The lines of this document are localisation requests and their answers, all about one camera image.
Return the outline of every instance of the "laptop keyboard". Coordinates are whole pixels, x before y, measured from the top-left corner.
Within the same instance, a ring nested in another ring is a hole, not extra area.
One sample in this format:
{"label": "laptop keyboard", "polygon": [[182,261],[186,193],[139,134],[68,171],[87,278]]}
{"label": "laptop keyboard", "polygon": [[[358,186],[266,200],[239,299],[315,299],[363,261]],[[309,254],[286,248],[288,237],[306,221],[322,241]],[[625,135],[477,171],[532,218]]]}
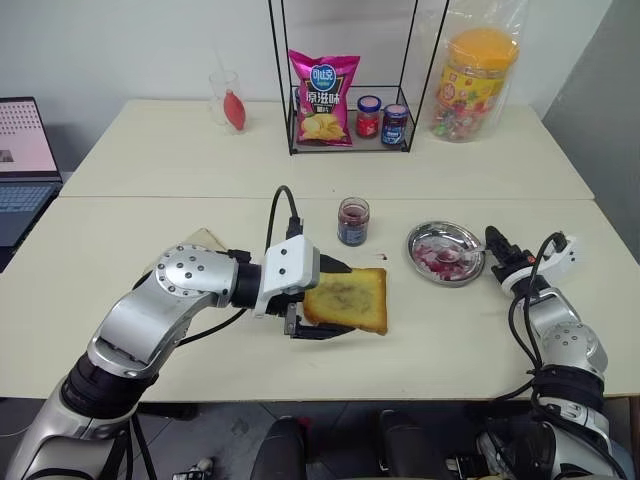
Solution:
{"label": "laptop keyboard", "polygon": [[52,190],[51,185],[0,185],[0,213],[33,212]]}

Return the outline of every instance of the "potato chip bag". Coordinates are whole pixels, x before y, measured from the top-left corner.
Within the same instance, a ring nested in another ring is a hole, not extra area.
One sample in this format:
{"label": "potato chip bag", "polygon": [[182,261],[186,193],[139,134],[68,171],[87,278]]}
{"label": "potato chip bag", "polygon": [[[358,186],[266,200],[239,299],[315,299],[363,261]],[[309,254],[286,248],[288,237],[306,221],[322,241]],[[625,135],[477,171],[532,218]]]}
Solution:
{"label": "potato chip bag", "polygon": [[309,58],[289,50],[293,69],[300,77],[298,143],[351,145],[347,127],[347,90],[360,57]]}

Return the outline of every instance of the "laptop screen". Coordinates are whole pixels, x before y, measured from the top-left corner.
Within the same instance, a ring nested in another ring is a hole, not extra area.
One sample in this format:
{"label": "laptop screen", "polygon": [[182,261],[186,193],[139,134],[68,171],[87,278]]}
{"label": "laptop screen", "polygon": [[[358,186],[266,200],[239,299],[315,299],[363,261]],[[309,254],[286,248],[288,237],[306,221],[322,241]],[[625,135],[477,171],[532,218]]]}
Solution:
{"label": "laptop screen", "polygon": [[33,98],[0,98],[0,178],[57,176]]}

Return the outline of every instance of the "floor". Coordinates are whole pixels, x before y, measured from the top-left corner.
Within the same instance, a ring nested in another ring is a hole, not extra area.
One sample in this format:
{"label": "floor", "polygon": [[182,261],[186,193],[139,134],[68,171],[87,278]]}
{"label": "floor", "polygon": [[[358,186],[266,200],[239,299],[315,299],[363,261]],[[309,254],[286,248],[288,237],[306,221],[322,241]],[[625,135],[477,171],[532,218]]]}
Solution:
{"label": "floor", "polygon": [[[0,477],[41,400],[0,401]],[[625,399],[607,404],[614,437],[628,447]],[[462,402],[276,402],[202,404],[192,421],[141,416],[158,478],[187,470],[203,457],[216,458],[216,480],[248,479],[260,443],[271,424],[285,415],[309,425],[309,480],[380,476],[374,445],[378,412],[393,408],[426,427],[444,454],[469,452],[477,426]],[[146,478],[136,445],[134,478]]]}

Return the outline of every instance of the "orange lid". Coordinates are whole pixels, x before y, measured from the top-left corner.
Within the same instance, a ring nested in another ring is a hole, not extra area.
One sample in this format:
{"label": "orange lid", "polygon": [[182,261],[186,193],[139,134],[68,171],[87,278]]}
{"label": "orange lid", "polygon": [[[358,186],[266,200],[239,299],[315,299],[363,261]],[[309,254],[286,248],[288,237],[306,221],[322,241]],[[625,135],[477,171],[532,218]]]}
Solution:
{"label": "orange lid", "polygon": [[449,44],[451,59],[471,68],[506,70],[518,58],[520,48],[509,35],[496,28],[474,28]]}

